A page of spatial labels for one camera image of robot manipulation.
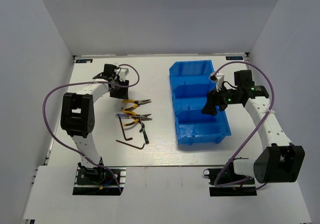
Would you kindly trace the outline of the yellow pliers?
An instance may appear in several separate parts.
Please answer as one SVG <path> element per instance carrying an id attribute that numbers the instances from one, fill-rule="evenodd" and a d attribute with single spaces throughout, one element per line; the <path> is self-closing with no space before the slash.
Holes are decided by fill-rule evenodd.
<path id="1" fill-rule="evenodd" d="M 151 103 L 151 99 L 146 99 L 146 100 L 123 100 L 123 103 L 132 103 L 133 106 L 128 107 L 128 108 L 122 108 L 123 111 L 133 111 L 140 105 L 148 104 Z"/>
<path id="2" fill-rule="evenodd" d="M 133 119 L 132 122 L 124 124 L 125 127 L 133 126 L 136 123 L 141 122 L 141 121 L 152 120 L 152 118 L 150 118 L 151 114 L 139 115 L 133 111 L 123 111 L 123 113 L 125 114 L 126 117 Z"/>

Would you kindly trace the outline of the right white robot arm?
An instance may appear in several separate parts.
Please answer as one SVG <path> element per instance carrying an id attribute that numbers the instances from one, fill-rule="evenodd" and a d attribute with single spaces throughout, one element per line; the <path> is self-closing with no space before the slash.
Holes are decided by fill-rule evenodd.
<path id="1" fill-rule="evenodd" d="M 250 70 L 234 73 L 234 86 L 225 87 L 224 75 L 211 74 L 216 87 L 208 92 L 203 114 L 216 116 L 232 104 L 242 104 L 255 124 L 254 134 L 260 137 L 263 151 L 257 159 L 238 157 L 235 153 L 214 181 L 214 186 L 226 177 L 228 184 L 238 184 L 250 179 L 259 183 L 295 182 L 300 172 L 305 151 L 286 136 L 274 111 L 273 101 L 264 86 L 255 84 Z"/>

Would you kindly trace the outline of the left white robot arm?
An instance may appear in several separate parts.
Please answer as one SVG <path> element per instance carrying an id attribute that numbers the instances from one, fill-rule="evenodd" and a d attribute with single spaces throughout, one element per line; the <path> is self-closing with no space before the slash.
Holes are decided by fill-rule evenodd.
<path id="1" fill-rule="evenodd" d="M 67 92 L 62 100 L 61 128 L 74 141 L 81 155 L 81 166 L 90 168 L 88 176 L 94 183 L 105 179 L 106 171 L 92 136 L 95 126 L 94 103 L 101 96 L 110 93 L 118 99 L 128 98 L 129 70 L 112 64 L 105 64 L 101 73 L 93 77 L 93 83 L 75 93 Z"/>

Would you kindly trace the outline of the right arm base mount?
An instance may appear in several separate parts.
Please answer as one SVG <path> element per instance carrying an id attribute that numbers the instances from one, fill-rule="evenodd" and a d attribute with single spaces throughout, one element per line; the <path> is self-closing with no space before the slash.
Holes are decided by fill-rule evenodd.
<path id="1" fill-rule="evenodd" d="M 206 168 L 203 176 L 209 180 L 210 197 L 235 197 L 235 196 L 257 196 L 256 184 L 254 179 L 242 181 L 245 179 L 243 175 L 236 175 L 232 170 L 225 171 L 218 180 L 216 187 L 214 181 L 222 168 Z"/>

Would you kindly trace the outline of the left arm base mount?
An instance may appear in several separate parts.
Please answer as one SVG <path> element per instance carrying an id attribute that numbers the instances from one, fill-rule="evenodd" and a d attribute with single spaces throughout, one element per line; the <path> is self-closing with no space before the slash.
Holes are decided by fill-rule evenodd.
<path id="1" fill-rule="evenodd" d="M 120 196 L 125 185 L 125 168 L 108 170 L 94 167 L 87 168 L 78 163 L 73 186 L 73 195 L 85 196 Z"/>

